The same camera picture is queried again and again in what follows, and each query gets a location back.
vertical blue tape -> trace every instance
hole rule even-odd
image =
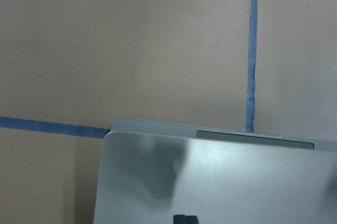
[[[249,51],[248,51],[248,98],[246,113],[246,131],[254,132],[255,116],[255,67],[257,45],[257,0],[252,0],[252,10],[249,20]]]
[[[1,116],[0,127],[93,138],[104,138],[104,136],[110,132],[110,129],[105,128],[93,128],[60,123],[47,123],[38,120],[25,120]]]

horizontal blue tape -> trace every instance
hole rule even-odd
[[[257,47],[257,2],[252,0],[252,10],[249,21],[249,50],[248,50],[248,98],[246,112],[246,131],[254,132],[255,120],[255,68]]]
[[[38,120],[25,120],[1,116],[0,127],[93,138],[104,138],[104,136],[110,132],[110,129],[105,128],[75,126],[60,123],[47,123]]]

laptop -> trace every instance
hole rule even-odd
[[[337,223],[335,150],[122,119],[104,140],[94,223]]]

